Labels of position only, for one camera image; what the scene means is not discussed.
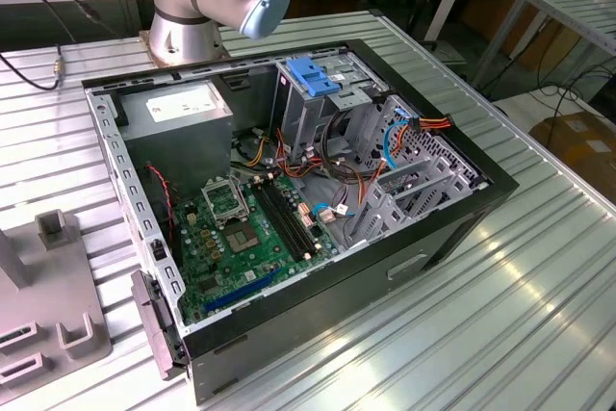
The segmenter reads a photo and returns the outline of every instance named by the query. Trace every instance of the metal slotted table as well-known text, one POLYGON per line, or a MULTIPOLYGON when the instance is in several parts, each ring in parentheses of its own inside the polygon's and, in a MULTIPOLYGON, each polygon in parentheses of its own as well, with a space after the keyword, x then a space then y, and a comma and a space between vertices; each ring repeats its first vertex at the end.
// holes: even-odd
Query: metal slotted table
POLYGON ((512 56, 526 47, 548 16, 590 42, 578 59, 579 64, 583 64, 588 58, 593 45, 610 55, 616 55, 616 0, 516 0, 481 56, 473 87, 476 88, 481 83, 502 43, 527 5, 536 7, 539 13, 516 45, 512 56))
MULTIPOLYGON (((607 409, 616 398, 614 207, 513 128, 384 17, 284 22, 240 56, 363 39, 520 184, 443 265, 207 402, 203 409, 607 409)), ((68 46, 61 90, 0 68, 0 227, 61 208, 79 217, 114 349, 3 411, 190 407, 164 382, 130 292, 139 268, 80 81, 152 68, 138 39, 68 46)), ((8 54, 51 80, 53 49, 8 54)))

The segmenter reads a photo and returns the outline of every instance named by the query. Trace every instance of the metal chassis frame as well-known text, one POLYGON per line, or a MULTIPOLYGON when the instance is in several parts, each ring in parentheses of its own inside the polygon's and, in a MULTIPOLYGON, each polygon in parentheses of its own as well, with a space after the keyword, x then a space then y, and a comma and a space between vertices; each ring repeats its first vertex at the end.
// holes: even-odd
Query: metal chassis frame
MULTIPOLYGON (((152 87, 151 79, 153 76, 157 78, 162 77, 162 81, 165 82, 172 81, 174 77, 177 80, 178 76, 195 79, 206 77, 214 72, 220 73, 224 69, 237 70, 238 68, 248 66, 248 62, 253 60, 258 61, 259 65, 263 65, 263 57, 268 57, 269 62, 275 64, 291 54, 297 55, 309 51, 313 55, 319 55, 321 52, 331 52, 333 48, 340 47, 346 47, 349 52, 357 55, 377 76, 387 82, 392 90, 401 95, 404 100, 411 101, 414 110, 419 115, 443 117, 434 106, 361 40, 328 43, 321 46, 321 48, 310 47, 307 49, 302 47, 300 49, 278 51, 276 54, 264 53, 251 56, 249 59, 238 58, 216 64, 178 66, 84 82, 99 138, 100 140, 109 141, 101 142, 101 144, 103 145, 103 151, 107 154, 108 159, 106 159, 106 162, 108 163, 116 192, 120 197, 120 204, 122 204, 136 246, 140 249, 141 255, 148 256, 142 264, 152 274, 156 275, 164 294, 173 302, 174 306, 177 304, 180 293, 183 293, 181 291, 184 289, 183 282, 181 278, 174 274, 173 267, 175 267, 175 264, 170 257, 166 244, 164 244, 166 256, 158 259, 154 256, 152 244, 157 240, 161 242, 165 240, 158 227, 152 226, 152 223, 155 223, 155 221, 152 221, 153 214, 141 190, 137 175, 134 174, 134 168, 130 164, 130 158, 115 129, 115 124, 110 120, 110 116, 107 113, 106 103, 109 100, 106 98, 111 98, 110 95, 119 88, 129 88, 129 83, 131 83, 130 85, 133 86, 135 91, 149 89, 152 87), (122 161, 125 164, 123 167, 118 168, 117 160, 122 157, 122 161), (116 181, 118 175, 122 175, 123 179, 121 182, 116 181), (140 209, 126 206, 126 204, 136 204, 136 201, 143 201, 140 209)), ((423 257, 421 266, 417 270, 425 265, 432 266, 446 258, 455 248, 456 244, 474 228, 475 224, 513 193, 517 188, 517 183, 456 127, 449 129, 444 138, 450 145, 456 148, 459 154, 467 158, 477 170, 484 174, 492 184, 466 197, 464 200, 450 205, 446 213, 444 211, 435 211, 423 220, 413 223, 410 225, 413 229, 409 228, 407 233, 393 234, 386 239, 372 243, 370 246, 366 244, 357 245, 353 249, 352 259, 346 259, 345 254, 337 256, 339 257, 338 259, 332 259, 337 262, 337 265, 322 266, 319 271, 319 278, 300 278, 294 284, 287 285, 269 294, 267 297, 255 298, 251 301, 249 309, 224 314, 226 316, 223 316, 223 312, 221 312, 210 317, 208 320, 215 322, 201 326, 197 330, 183 326, 181 315, 177 310, 173 311, 172 315, 176 319, 176 324, 179 325, 179 333, 183 337, 184 347, 191 360, 194 361, 204 355, 211 355, 212 352, 216 354, 216 352, 225 350, 226 346, 232 346, 238 339, 243 339, 248 331, 256 329, 261 325, 270 325, 270 321, 277 320, 279 315, 289 312, 295 306, 302 305, 302 302, 309 302, 319 293, 334 290, 340 283, 354 274, 362 274, 363 270, 368 270, 369 268, 376 269, 379 265, 384 265, 384 262, 391 262, 391 259, 399 260, 401 258, 400 255, 408 255, 405 249, 412 248, 423 239, 428 239, 435 233, 439 234, 440 230, 448 226, 451 229, 450 227, 456 224, 455 230, 452 231, 447 239, 439 240, 439 246, 429 253, 431 255, 423 255, 420 252, 423 257)), ((352 310, 361 308, 361 306, 352 304, 351 307, 352 310)), ((325 328, 325 326, 314 326, 314 329, 322 328, 325 328)), ((319 332, 311 331, 304 333, 304 335, 313 336, 319 332)))

